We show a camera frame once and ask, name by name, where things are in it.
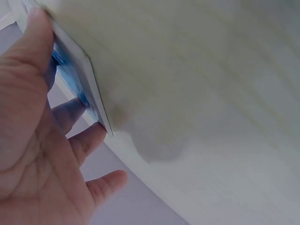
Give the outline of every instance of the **finger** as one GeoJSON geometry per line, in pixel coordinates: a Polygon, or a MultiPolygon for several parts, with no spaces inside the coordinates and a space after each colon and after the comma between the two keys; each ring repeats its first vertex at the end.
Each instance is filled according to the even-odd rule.
{"type": "Polygon", "coordinates": [[[118,170],[102,178],[86,182],[95,207],[103,204],[108,197],[122,189],[127,182],[127,174],[118,170]]]}
{"type": "Polygon", "coordinates": [[[103,142],[105,136],[105,129],[101,124],[95,123],[85,131],[69,138],[70,145],[79,166],[81,166],[86,157],[103,142]]]}
{"type": "Polygon", "coordinates": [[[82,116],[85,111],[84,105],[77,98],[74,98],[64,104],[61,104],[52,109],[52,114],[55,117],[58,125],[61,127],[64,134],[67,134],[72,129],[73,125],[82,116]]]}
{"type": "Polygon", "coordinates": [[[47,14],[39,8],[33,8],[27,20],[23,36],[4,54],[16,67],[26,65],[25,75],[41,76],[47,69],[53,50],[53,30],[47,14]]]}

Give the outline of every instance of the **skin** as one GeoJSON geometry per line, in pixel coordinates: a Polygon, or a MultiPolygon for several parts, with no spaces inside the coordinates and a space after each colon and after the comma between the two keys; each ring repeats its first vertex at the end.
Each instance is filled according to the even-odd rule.
{"type": "Polygon", "coordinates": [[[96,207],[126,183],[124,171],[85,182],[79,170],[103,141],[99,123],[67,139],[83,114],[78,99],[51,109],[53,31],[41,9],[0,57],[0,223],[88,224],[96,207]]]}

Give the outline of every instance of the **white surface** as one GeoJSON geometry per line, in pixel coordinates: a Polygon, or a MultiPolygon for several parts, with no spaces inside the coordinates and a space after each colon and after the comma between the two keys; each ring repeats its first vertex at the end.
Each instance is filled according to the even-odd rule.
{"type": "Polygon", "coordinates": [[[0,30],[15,22],[8,0],[0,0],[0,30]]]}
{"type": "Polygon", "coordinates": [[[105,143],[188,222],[300,223],[295,0],[39,0],[92,58],[105,143]]]}

